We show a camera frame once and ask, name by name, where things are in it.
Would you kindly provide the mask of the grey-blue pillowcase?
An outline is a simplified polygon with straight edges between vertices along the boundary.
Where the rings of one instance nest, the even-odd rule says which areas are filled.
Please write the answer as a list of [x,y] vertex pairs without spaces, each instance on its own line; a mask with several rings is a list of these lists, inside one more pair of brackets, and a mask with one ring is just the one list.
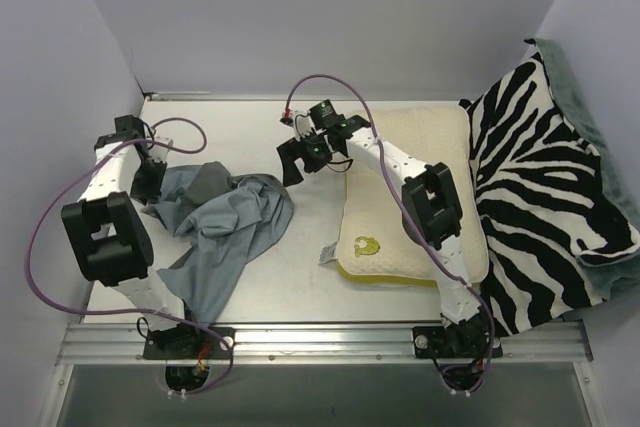
[[216,321],[246,265],[273,247],[294,216],[294,203],[270,174],[233,176],[220,162],[172,167],[159,198],[142,212],[191,248],[159,272],[200,323]]

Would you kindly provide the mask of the cream yellow-edged pillow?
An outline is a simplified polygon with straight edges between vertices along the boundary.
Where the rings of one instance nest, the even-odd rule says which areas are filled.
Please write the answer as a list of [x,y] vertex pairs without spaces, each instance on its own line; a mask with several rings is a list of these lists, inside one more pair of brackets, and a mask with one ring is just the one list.
[[423,104],[398,110],[373,110],[383,146],[367,145],[385,159],[357,160],[346,174],[346,201],[336,247],[338,272],[359,283],[434,286],[432,259],[402,224],[405,178],[426,166],[445,164],[462,209],[462,258],[470,281],[488,274],[489,255],[474,200],[469,165],[470,126],[465,111],[453,104]]

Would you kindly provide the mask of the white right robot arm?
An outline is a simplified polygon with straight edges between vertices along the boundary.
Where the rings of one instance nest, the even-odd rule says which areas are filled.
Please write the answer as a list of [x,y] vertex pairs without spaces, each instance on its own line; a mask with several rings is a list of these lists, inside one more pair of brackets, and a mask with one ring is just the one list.
[[426,337],[436,358],[483,355],[489,320],[470,288],[488,273],[488,248],[469,165],[469,125],[453,107],[338,113],[325,100],[289,110],[293,138],[277,148],[282,182],[347,166],[337,261],[355,282],[433,284],[442,327]]

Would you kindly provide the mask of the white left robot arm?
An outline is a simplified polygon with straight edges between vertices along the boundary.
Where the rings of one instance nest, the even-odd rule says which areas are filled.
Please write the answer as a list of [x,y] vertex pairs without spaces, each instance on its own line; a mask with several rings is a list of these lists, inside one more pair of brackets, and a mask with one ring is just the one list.
[[114,124],[94,145],[98,170],[79,200],[62,207],[61,220],[85,279],[144,312],[151,346],[190,358],[201,349],[202,333],[180,321],[184,303],[153,268],[151,238],[136,209],[159,199],[172,142],[155,146],[151,129],[133,115]]

